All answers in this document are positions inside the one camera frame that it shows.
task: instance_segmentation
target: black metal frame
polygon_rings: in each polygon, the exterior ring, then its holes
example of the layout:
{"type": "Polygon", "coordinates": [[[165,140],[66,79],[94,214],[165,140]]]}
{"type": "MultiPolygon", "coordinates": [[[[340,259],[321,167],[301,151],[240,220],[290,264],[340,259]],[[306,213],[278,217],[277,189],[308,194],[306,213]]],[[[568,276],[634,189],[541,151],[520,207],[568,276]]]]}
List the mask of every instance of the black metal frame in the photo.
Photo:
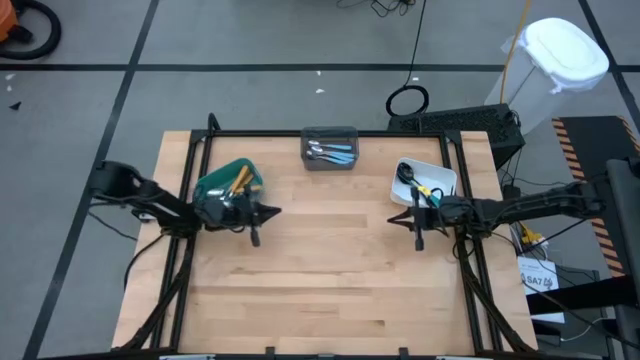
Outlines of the black metal frame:
{"type": "MultiPolygon", "coordinates": [[[[190,180],[191,180],[191,176],[192,176],[192,172],[193,172],[193,165],[194,165],[194,161],[195,161],[195,153],[196,153],[196,148],[198,146],[198,143],[204,139],[204,149],[203,149],[203,156],[201,159],[201,164],[200,164],[200,177],[206,175],[207,173],[207,165],[209,163],[209,158],[210,158],[210,154],[211,154],[211,147],[212,147],[212,143],[213,143],[213,139],[214,137],[299,137],[301,132],[297,131],[297,130],[221,130],[220,126],[215,118],[215,116],[213,116],[213,114],[209,115],[209,128],[206,130],[192,130],[191,131],[191,136],[189,139],[189,148],[187,150],[187,158],[186,158],[186,163],[185,163],[185,168],[184,168],[184,172],[183,172],[183,176],[182,176],[182,184],[180,186],[180,193],[179,193],[179,198],[183,201],[186,201],[186,196],[187,196],[187,192],[189,189],[189,185],[190,185],[190,180]]],[[[421,138],[437,138],[439,140],[440,143],[440,151],[442,154],[442,164],[444,167],[451,169],[451,158],[450,158],[450,154],[449,154],[449,147],[448,147],[448,141],[451,141],[454,145],[455,151],[456,151],[456,158],[457,158],[457,162],[458,162],[458,167],[460,169],[460,178],[461,178],[461,182],[462,182],[462,188],[464,191],[464,196],[466,197],[472,197],[472,193],[471,193],[471,182],[469,179],[469,174],[467,171],[467,164],[466,164],[466,159],[465,159],[465,155],[464,155],[464,149],[462,146],[462,138],[460,135],[459,131],[446,131],[446,132],[418,132],[418,133],[406,133],[406,132],[388,132],[388,131],[360,131],[358,133],[359,137],[421,137],[421,138]]],[[[185,253],[189,252],[190,254],[193,254],[193,251],[195,249],[195,237],[190,237],[187,240],[187,244],[186,244],[186,249],[185,249],[185,253]]],[[[165,263],[165,269],[164,269],[164,274],[163,274],[163,280],[162,280],[162,289],[160,292],[160,297],[162,297],[163,295],[166,295],[172,280],[173,280],[173,274],[175,271],[175,263],[176,263],[176,257],[178,254],[178,248],[179,248],[179,243],[180,243],[181,239],[179,238],[172,238],[171,239],[171,243],[169,245],[169,251],[167,254],[167,261],[165,263]]],[[[480,279],[481,279],[481,283],[482,286],[484,288],[484,290],[489,294],[489,296],[491,297],[491,285],[490,285],[490,281],[489,281],[489,275],[488,275],[488,270],[487,270],[487,264],[486,264],[486,260],[484,258],[484,250],[482,248],[482,241],[480,240],[480,238],[475,238],[474,239],[474,246],[476,248],[476,261],[477,261],[477,267],[478,267],[478,272],[480,275],[480,279]]],[[[188,266],[188,268],[191,268],[191,261],[192,261],[192,256],[189,256],[188,258],[188,263],[186,264],[186,266],[188,266]]],[[[181,288],[179,290],[178,293],[178,299],[176,302],[176,309],[175,309],[175,315],[173,318],[173,324],[171,326],[171,337],[170,337],[170,343],[169,343],[169,349],[173,349],[174,351],[178,349],[179,346],[179,342],[180,342],[180,334],[181,334],[181,328],[182,328],[182,322],[183,322],[183,318],[184,318],[184,311],[185,311],[185,307],[186,307],[186,296],[187,296],[187,292],[188,292],[188,285],[189,285],[189,276],[190,276],[190,271],[188,271],[186,273],[186,279],[183,279],[183,283],[181,285],[181,288]]],[[[469,325],[471,328],[471,335],[472,335],[472,342],[473,342],[473,348],[474,348],[474,352],[475,354],[479,354],[482,351],[484,351],[483,345],[482,345],[482,334],[480,331],[480,325],[479,325],[479,317],[478,317],[478,311],[476,308],[476,300],[475,300],[475,296],[473,294],[473,291],[469,288],[468,285],[464,284],[464,294],[465,294],[465,299],[466,299],[466,304],[467,304],[467,313],[468,313],[468,317],[469,317],[469,325]]],[[[488,319],[489,320],[489,329],[490,329],[490,335],[491,335],[491,343],[493,345],[493,349],[496,351],[502,351],[502,343],[501,343],[501,337],[500,337],[500,332],[497,329],[495,322],[492,319],[488,319]]],[[[162,338],[162,331],[163,331],[163,327],[164,327],[164,319],[161,319],[158,321],[152,337],[151,337],[151,342],[150,342],[150,348],[151,349],[157,349],[160,346],[160,342],[161,342],[161,338],[162,338]]],[[[239,357],[242,358],[252,358],[252,357],[259,357],[260,359],[264,359],[263,356],[260,355],[237,355],[239,357]]],[[[376,357],[376,358],[393,358],[396,359],[397,357],[376,357]]],[[[418,357],[418,356],[411,356],[412,359],[420,359],[420,358],[424,358],[424,359],[431,359],[434,357],[430,357],[430,356],[425,356],[425,357],[418,357]]]]}
{"type": "MultiPolygon", "coordinates": [[[[203,141],[203,155],[200,159],[200,171],[199,176],[202,177],[207,174],[208,163],[211,156],[212,144],[215,137],[300,137],[301,132],[295,130],[221,130],[218,122],[213,114],[209,115],[208,129],[206,130],[192,130],[189,139],[189,146],[187,150],[187,157],[185,162],[185,168],[182,176],[182,184],[180,187],[179,199],[186,201],[189,185],[191,182],[191,175],[193,173],[195,154],[198,144],[203,141]]],[[[440,152],[442,155],[442,164],[444,167],[451,169],[451,158],[449,154],[448,143],[451,142],[456,151],[456,159],[459,167],[459,174],[461,179],[461,185],[464,192],[464,197],[471,198],[471,181],[469,179],[469,173],[467,170],[467,163],[464,154],[462,136],[460,131],[438,131],[428,133],[407,133],[407,132],[388,132],[388,131],[361,131],[360,137],[402,137],[402,138],[436,138],[439,140],[440,152]]],[[[467,233],[465,231],[457,231],[461,229],[456,228],[456,244],[458,253],[466,253],[465,240],[467,239],[467,233]]],[[[467,315],[469,318],[469,326],[471,332],[471,338],[474,348],[474,354],[470,357],[488,357],[493,359],[571,359],[562,356],[552,356],[548,354],[541,354],[537,352],[505,352],[502,347],[501,334],[499,327],[497,326],[494,317],[487,315],[489,324],[489,334],[491,336],[491,350],[484,349],[482,342],[482,333],[480,330],[480,319],[476,307],[476,298],[482,296],[484,306],[490,305],[493,307],[493,311],[498,311],[493,306],[493,298],[491,295],[491,285],[487,270],[486,259],[484,257],[484,249],[482,247],[482,241],[479,236],[472,238],[473,245],[475,247],[476,266],[479,274],[479,279],[475,282],[469,283],[463,281],[463,288],[465,294],[465,300],[467,305],[467,315]]],[[[56,357],[51,359],[56,360],[77,360],[77,359],[157,359],[159,356],[171,356],[181,355],[178,353],[178,346],[180,343],[180,335],[182,331],[182,322],[184,319],[184,312],[187,304],[187,294],[189,287],[189,279],[191,275],[191,267],[193,262],[193,256],[195,252],[196,235],[185,235],[184,237],[174,237],[171,239],[171,244],[168,251],[167,261],[165,263],[165,270],[163,274],[162,292],[160,294],[160,300],[155,306],[150,316],[146,319],[144,325],[138,330],[135,336],[120,348],[113,349],[108,353],[95,353],[95,354],[83,354],[72,355],[64,357],[56,357]],[[180,265],[180,268],[174,276],[176,257],[178,249],[182,239],[186,240],[184,257],[180,265]],[[177,294],[175,315],[173,323],[171,324],[170,343],[168,347],[160,347],[162,330],[164,327],[164,317],[166,309],[173,301],[173,298],[177,294]],[[149,342],[150,347],[148,349],[141,349],[147,338],[151,336],[149,342]]],[[[468,263],[468,257],[459,257],[461,275],[466,273],[469,275],[474,271],[468,263]]],[[[267,347],[264,354],[215,354],[215,358],[224,360],[238,360],[238,359],[255,359],[255,360],[308,360],[310,358],[331,358],[331,359],[343,359],[343,360],[430,360],[439,359],[442,356],[420,355],[414,356],[409,354],[407,348],[399,348],[398,355],[338,355],[338,354],[296,354],[296,355],[280,355],[276,354],[276,349],[273,347],[267,347]]]]}

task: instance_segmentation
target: wooden tabletop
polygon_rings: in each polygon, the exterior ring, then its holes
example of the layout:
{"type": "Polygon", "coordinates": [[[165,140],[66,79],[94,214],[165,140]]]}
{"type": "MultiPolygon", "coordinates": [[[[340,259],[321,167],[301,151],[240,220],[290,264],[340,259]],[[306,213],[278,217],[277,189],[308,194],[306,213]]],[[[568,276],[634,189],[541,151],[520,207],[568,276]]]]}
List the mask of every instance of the wooden tabletop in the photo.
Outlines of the wooden tabletop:
{"type": "MultiPolygon", "coordinates": [[[[176,195],[188,139],[189,132],[164,134],[153,176],[176,195]]],[[[425,251],[416,252],[413,234],[386,222],[405,210],[389,199],[398,159],[442,165],[438,140],[360,138],[358,163],[344,172],[305,171],[299,141],[214,139],[209,171],[251,159],[264,178],[262,202],[282,213],[260,229],[259,248],[251,246],[248,232],[198,234],[179,351],[264,353],[275,346],[280,354],[392,355],[408,347],[413,355],[472,354],[454,240],[424,232],[425,251]]],[[[474,197],[500,198],[486,134],[463,133],[463,147],[474,197]]],[[[455,169],[452,146],[450,154],[455,169]]],[[[156,224],[142,225],[136,251],[158,232],[156,224]]],[[[506,227],[498,232],[510,236],[506,227]]],[[[114,346],[126,342],[156,304],[168,243],[134,266],[114,346]]],[[[512,246],[499,237],[484,244],[497,306],[537,347],[512,246]]],[[[478,308],[490,349],[486,315],[478,308]]],[[[163,344],[172,317],[173,309],[163,344]]]]}

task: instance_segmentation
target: floor tile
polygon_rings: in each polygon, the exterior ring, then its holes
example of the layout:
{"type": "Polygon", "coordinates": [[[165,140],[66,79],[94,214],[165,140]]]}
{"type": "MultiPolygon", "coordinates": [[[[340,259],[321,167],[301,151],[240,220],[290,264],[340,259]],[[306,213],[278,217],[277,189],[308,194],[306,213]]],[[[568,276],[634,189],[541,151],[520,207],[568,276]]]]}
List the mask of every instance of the floor tile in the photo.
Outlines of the floor tile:
{"type": "MultiPolygon", "coordinates": [[[[523,8],[524,0],[428,1],[416,61],[501,64],[523,8]]],[[[368,4],[338,9],[333,0],[163,0],[141,63],[409,63],[420,10],[381,19],[368,4]]],[[[552,16],[590,33],[576,1],[534,1],[528,22],[552,16]]]]}
{"type": "Polygon", "coordinates": [[[640,3],[634,0],[589,1],[589,6],[619,65],[640,64],[640,24],[636,14],[640,3]]]}
{"type": "MultiPolygon", "coordinates": [[[[640,85],[640,82],[636,82],[631,77],[630,87],[640,85]]],[[[622,99],[620,90],[616,85],[613,75],[607,74],[598,83],[598,85],[583,93],[576,93],[568,100],[554,115],[555,117],[570,117],[570,116],[621,116],[627,119],[631,128],[634,130],[636,136],[638,130],[636,128],[629,109],[622,99]]]]}
{"type": "MultiPolygon", "coordinates": [[[[138,38],[150,0],[44,0],[62,24],[60,44],[49,56],[33,60],[45,64],[127,64],[138,38]]],[[[21,24],[37,39],[39,46],[49,36],[46,17],[27,10],[21,24]]],[[[23,49],[21,45],[12,48],[23,49]]],[[[15,60],[0,59],[0,63],[15,60]]]]}
{"type": "MultiPolygon", "coordinates": [[[[118,230],[138,237],[140,222],[129,210],[92,211],[118,230]]],[[[109,351],[124,294],[124,272],[134,247],[134,241],[86,218],[40,357],[109,351]]]]}
{"type": "MultiPolygon", "coordinates": [[[[497,73],[416,73],[429,110],[477,106],[497,73]]],[[[137,73],[109,158],[151,174],[165,130],[204,128],[214,112],[223,129],[301,129],[351,125],[384,130],[385,102],[404,72],[137,73]]],[[[416,110],[417,92],[398,97],[398,113],[416,110]]]]}
{"type": "Polygon", "coordinates": [[[121,79],[20,72],[8,82],[11,92],[2,89],[0,284],[10,291],[0,294],[0,308],[10,311],[0,312],[0,347],[7,359],[22,357],[121,79]],[[19,111],[10,110],[17,101],[19,111]]]}
{"type": "MultiPolygon", "coordinates": [[[[526,24],[557,17],[572,22],[592,36],[577,1],[535,0],[531,3],[526,24]]],[[[500,47],[515,34],[524,5],[524,0],[428,1],[418,49],[419,61],[503,64],[506,54],[500,47]]]]}

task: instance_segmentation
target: black cable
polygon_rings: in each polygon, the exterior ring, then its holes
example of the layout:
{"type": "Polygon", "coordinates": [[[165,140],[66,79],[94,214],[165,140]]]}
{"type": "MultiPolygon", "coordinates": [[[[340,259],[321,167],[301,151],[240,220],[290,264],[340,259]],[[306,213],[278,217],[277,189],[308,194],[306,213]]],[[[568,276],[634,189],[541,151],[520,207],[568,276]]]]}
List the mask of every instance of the black cable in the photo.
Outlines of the black cable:
{"type": "Polygon", "coordinates": [[[500,238],[502,238],[502,239],[506,240],[509,244],[511,244],[511,246],[513,246],[513,249],[514,249],[514,250],[515,250],[515,252],[516,252],[516,256],[520,255],[520,254],[519,254],[519,252],[518,252],[518,248],[516,247],[516,244],[514,244],[514,243],[513,243],[513,240],[510,240],[508,237],[506,237],[506,236],[504,236],[504,235],[501,235],[501,234],[498,234],[498,233],[497,233],[497,232],[495,232],[495,231],[492,231],[492,232],[491,232],[491,234],[493,234],[493,235],[497,235],[497,236],[499,236],[500,238]]]}
{"type": "Polygon", "coordinates": [[[538,183],[538,182],[529,181],[529,180],[526,180],[526,179],[523,179],[523,178],[519,178],[519,177],[514,178],[513,176],[511,176],[511,174],[509,174],[506,171],[503,174],[503,179],[504,179],[504,176],[507,176],[507,175],[509,175],[509,178],[511,178],[512,180],[515,179],[516,181],[522,181],[523,183],[530,184],[530,185],[535,185],[535,186],[566,186],[566,185],[569,185],[569,183],[565,183],[565,182],[562,182],[562,181],[556,181],[556,182],[545,184],[545,183],[538,183]]]}
{"type": "Polygon", "coordinates": [[[413,55],[411,55],[411,65],[409,66],[409,76],[404,85],[407,86],[409,80],[411,80],[411,72],[413,72],[413,64],[416,60],[416,52],[418,51],[418,43],[420,42],[420,32],[422,32],[422,19],[424,18],[424,9],[427,7],[427,0],[422,2],[422,10],[420,11],[420,21],[418,22],[418,33],[416,34],[416,42],[413,45],[413,55]]]}
{"type": "Polygon", "coordinates": [[[562,280],[564,280],[564,281],[568,282],[569,284],[571,284],[571,285],[573,285],[573,286],[578,286],[578,285],[577,285],[576,283],[574,283],[573,281],[571,281],[571,280],[567,279],[566,277],[564,277],[564,276],[562,276],[562,275],[558,274],[557,272],[555,272],[555,271],[553,271],[553,270],[549,269],[548,267],[544,266],[544,264],[542,264],[542,261],[540,261],[540,259],[538,259],[538,257],[535,255],[535,253],[534,253],[533,251],[531,252],[531,256],[533,256],[533,258],[534,258],[534,259],[536,259],[536,260],[538,261],[538,264],[539,264],[543,269],[547,270],[548,272],[550,272],[550,273],[554,274],[555,276],[557,276],[557,277],[561,278],[562,280]]]}
{"type": "MultiPolygon", "coordinates": [[[[451,248],[451,254],[453,254],[453,257],[454,257],[456,260],[460,260],[460,256],[456,253],[456,247],[458,246],[458,244],[459,244],[460,242],[462,242],[462,243],[463,243],[463,245],[464,245],[464,242],[466,242],[467,240],[472,240],[472,239],[470,239],[470,238],[464,238],[462,241],[460,241],[460,240],[456,240],[456,242],[454,242],[454,243],[453,243],[453,247],[451,248]]],[[[469,256],[473,255],[473,253],[474,253],[475,251],[476,251],[476,247],[475,247],[475,246],[473,246],[469,252],[466,252],[466,246],[465,246],[465,256],[466,256],[466,257],[469,257],[469,256]]]]}
{"type": "Polygon", "coordinates": [[[378,15],[381,18],[387,17],[387,15],[389,15],[391,12],[395,11],[398,6],[400,6],[400,0],[396,0],[393,1],[389,4],[389,7],[384,6],[380,1],[378,0],[373,0],[371,1],[371,4],[369,5],[369,7],[371,7],[371,9],[373,9],[373,11],[375,11],[376,15],[378,15]],[[384,13],[380,13],[378,11],[378,9],[376,9],[376,7],[374,5],[378,4],[378,6],[380,6],[385,12],[384,13]]]}
{"type": "Polygon", "coordinates": [[[380,18],[385,18],[387,17],[387,15],[389,15],[390,13],[398,10],[398,13],[400,14],[400,16],[405,16],[408,12],[409,12],[409,8],[411,5],[413,5],[413,3],[411,3],[409,0],[395,0],[392,1],[391,3],[389,3],[389,5],[385,6],[383,3],[380,2],[380,0],[361,0],[361,1],[356,1],[352,4],[348,4],[348,5],[343,5],[345,2],[348,2],[346,0],[338,0],[336,1],[336,7],[338,9],[349,9],[361,4],[364,4],[366,2],[370,1],[371,3],[369,4],[369,7],[376,13],[376,15],[378,15],[378,17],[380,18]]]}
{"type": "Polygon", "coordinates": [[[509,167],[511,167],[511,160],[513,159],[513,156],[509,158],[509,161],[507,162],[507,169],[503,170],[504,174],[502,174],[502,179],[500,179],[500,187],[502,188],[502,185],[504,185],[504,178],[509,175],[511,176],[511,174],[509,174],[509,167]]]}
{"type": "Polygon", "coordinates": [[[515,182],[516,174],[518,173],[518,165],[520,165],[520,156],[522,156],[522,148],[518,151],[518,160],[516,160],[516,168],[513,170],[513,176],[511,176],[511,186],[515,182]]]}
{"type": "Polygon", "coordinates": [[[534,244],[534,245],[532,245],[532,246],[529,246],[528,248],[526,248],[526,249],[522,250],[522,253],[523,253],[523,254],[524,254],[524,253],[528,253],[529,251],[531,251],[531,250],[535,249],[536,247],[538,247],[538,246],[540,246],[540,245],[542,245],[542,244],[546,243],[547,241],[549,241],[549,240],[553,239],[553,238],[554,238],[554,237],[556,237],[556,236],[559,236],[559,235],[564,234],[565,232],[567,232],[567,231],[569,231],[569,230],[573,229],[574,227],[576,227],[576,226],[578,226],[578,225],[582,224],[582,223],[583,223],[583,222],[585,222],[585,221],[587,221],[587,219],[579,220],[579,221],[575,222],[574,224],[567,226],[566,228],[564,228],[564,229],[562,229],[562,230],[558,231],[557,233],[555,233],[555,234],[553,234],[553,235],[549,236],[548,238],[545,238],[544,240],[542,240],[542,241],[540,241],[540,242],[538,242],[538,243],[536,243],[536,244],[534,244]]]}
{"type": "Polygon", "coordinates": [[[558,306],[560,309],[562,309],[562,311],[564,311],[564,312],[566,312],[566,313],[569,313],[569,314],[573,315],[573,317],[575,317],[576,319],[578,319],[578,320],[582,321],[583,323],[585,323],[585,324],[587,324],[587,325],[591,326],[594,330],[596,330],[596,331],[597,331],[597,332],[599,332],[600,334],[602,334],[602,335],[604,335],[604,336],[608,336],[608,337],[610,337],[610,338],[612,338],[612,339],[618,340],[619,342],[623,343],[624,345],[631,346],[632,348],[635,348],[635,349],[639,349],[639,350],[640,350],[640,345],[639,345],[639,344],[636,344],[636,343],[631,342],[631,341],[629,341],[629,340],[627,340],[627,339],[621,338],[621,337],[619,337],[619,336],[617,336],[617,335],[615,335],[615,334],[613,334],[613,333],[611,333],[611,332],[609,332],[609,331],[605,330],[605,329],[604,329],[604,328],[602,328],[602,327],[595,326],[595,324],[594,324],[594,322],[593,322],[593,321],[589,321],[589,320],[587,320],[587,319],[583,318],[582,316],[578,315],[575,311],[573,311],[573,310],[569,309],[568,307],[566,307],[565,305],[563,305],[562,303],[560,303],[560,302],[559,302],[559,301],[557,301],[556,299],[552,298],[551,296],[549,296],[549,295],[545,294],[545,293],[544,293],[544,292],[542,292],[542,291],[538,291],[538,289],[534,288],[533,286],[531,286],[531,285],[527,284],[527,283],[526,283],[526,282],[524,282],[524,281],[523,281],[522,283],[524,284],[524,286],[526,286],[526,287],[528,287],[529,289],[531,289],[531,290],[535,291],[535,292],[536,292],[536,294],[538,294],[538,295],[542,296],[543,298],[547,299],[548,301],[550,301],[550,302],[554,303],[556,306],[558,306]]]}
{"type": "Polygon", "coordinates": [[[587,274],[585,271],[576,271],[576,270],[569,270],[569,269],[565,269],[563,267],[559,268],[560,270],[564,271],[564,272],[568,272],[568,273],[572,273],[572,274],[580,274],[580,275],[584,275],[586,277],[589,278],[589,280],[591,280],[592,282],[596,282],[598,280],[596,280],[596,278],[591,277],[591,275],[587,274]]]}
{"type": "Polygon", "coordinates": [[[420,114],[425,112],[429,107],[429,92],[427,91],[427,89],[425,89],[420,85],[408,85],[409,80],[411,80],[411,74],[413,73],[413,65],[416,59],[416,52],[418,51],[418,43],[420,42],[420,33],[422,32],[422,19],[424,18],[424,10],[426,7],[427,7],[427,0],[423,0],[422,10],[420,12],[420,21],[418,23],[418,33],[416,34],[416,42],[413,45],[413,55],[411,56],[411,65],[409,65],[409,75],[407,76],[407,80],[398,90],[392,92],[391,95],[389,95],[389,97],[387,98],[387,102],[385,104],[387,114],[389,114],[390,116],[399,116],[398,114],[393,112],[393,110],[391,109],[391,103],[393,102],[393,99],[395,99],[396,96],[400,95],[401,93],[407,90],[419,91],[422,94],[423,101],[422,101],[422,106],[420,106],[418,110],[405,115],[420,114]]]}
{"type": "Polygon", "coordinates": [[[129,262],[129,265],[127,265],[127,270],[124,272],[124,288],[125,288],[125,290],[127,289],[127,282],[129,281],[129,272],[131,272],[131,268],[133,267],[133,264],[135,264],[136,260],[138,260],[140,255],[144,254],[145,251],[149,250],[153,245],[157,244],[158,241],[160,241],[164,236],[165,236],[165,234],[160,234],[160,236],[158,236],[155,240],[153,240],[152,242],[150,242],[147,245],[145,245],[145,247],[140,249],[140,251],[138,251],[138,253],[133,256],[133,258],[129,262]]]}
{"type": "Polygon", "coordinates": [[[112,202],[108,202],[108,201],[101,201],[101,202],[89,204],[89,209],[91,209],[92,207],[100,207],[100,206],[120,206],[120,207],[124,207],[123,204],[116,204],[116,203],[112,203],[112,202]]]}
{"type": "Polygon", "coordinates": [[[161,197],[163,195],[163,192],[160,192],[158,194],[152,195],[152,196],[148,196],[148,197],[144,197],[144,196],[140,196],[140,195],[131,195],[131,196],[125,196],[125,197],[121,197],[121,198],[116,198],[113,196],[108,196],[108,195],[104,195],[104,194],[99,194],[98,197],[100,199],[107,199],[111,202],[113,202],[114,204],[117,205],[126,205],[126,201],[129,200],[136,200],[136,201],[142,201],[142,202],[150,202],[153,201],[155,199],[158,199],[159,197],[161,197]]]}
{"type": "MultiPolygon", "coordinates": [[[[442,189],[440,189],[440,188],[433,188],[431,190],[431,194],[433,195],[433,193],[436,192],[436,191],[440,191],[440,199],[442,199],[444,197],[444,191],[442,191],[442,189]]],[[[424,200],[427,203],[427,205],[431,206],[434,209],[438,208],[436,203],[433,202],[433,199],[431,199],[431,196],[427,196],[427,195],[423,194],[422,192],[420,192],[420,194],[424,197],[424,200]]],[[[440,221],[441,228],[440,229],[435,229],[435,230],[439,231],[442,235],[444,235],[446,237],[449,237],[449,233],[447,232],[447,228],[444,226],[444,218],[442,217],[442,212],[441,211],[437,211],[437,214],[438,214],[438,220],[440,221]]]]}
{"type": "Polygon", "coordinates": [[[133,241],[138,241],[138,239],[136,239],[135,237],[131,236],[131,235],[127,235],[125,233],[123,233],[122,231],[118,230],[116,227],[109,225],[106,221],[102,220],[98,215],[92,213],[91,211],[89,211],[87,213],[87,215],[91,216],[92,218],[94,218],[97,222],[99,222],[100,224],[102,224],[104,227],[106,227],[107,229],[115,232],[116,234],[122,236],[125,239],[130,239],[133,241]]]}

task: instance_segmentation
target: spoon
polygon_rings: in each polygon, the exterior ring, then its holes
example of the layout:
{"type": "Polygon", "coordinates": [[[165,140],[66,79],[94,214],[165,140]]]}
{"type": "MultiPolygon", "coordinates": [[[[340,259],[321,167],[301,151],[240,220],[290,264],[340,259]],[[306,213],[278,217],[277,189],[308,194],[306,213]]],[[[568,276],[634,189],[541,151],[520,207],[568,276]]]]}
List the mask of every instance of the spoon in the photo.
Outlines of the spoon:
{"type": "Polygon", "coordinates": [[[402,182],[403,184],[413,185],[416,187],[422,186],[422,184],[414,179],[413,168],[411,167],[411,165],[405,162],[401,162],[400,164],[398,164],[396,175],[398,176],[398,179],[400,179],[400,182],[402,182]]]}
{"type": "Polygon", "coordinates": [[[340,159],[344,159],[344,160],[352,160],[353,159],[353,154],[351,153],[343,153],[343,152],[339,152],[339,151],[326,151],[323,150],[320,146],[312,146],[311,150],[318,154],[318,155],[329,155],[329,156],[333,156],[333,157],[337,157],[340,159]]]}
{"type": "Polygon", "coordinates": [[[307,150],[307,156],[310,159],[322,159],[334,164],[338,164],[338,165],[347,165],[350,164],[353,160],[351,159],[342,159],[342,158],[337,158],[337,157],[331,157],[331,156],[326,156],[326,155],[318,155],[314,152],[312,152],[311,150],[307,150]]]}
{"type": "Polygon", "coordinates": [[[336,150],[351,150],[351,145],[321,144],[317,140],[309,140],[310,146],[322,146],[336,150]]]}

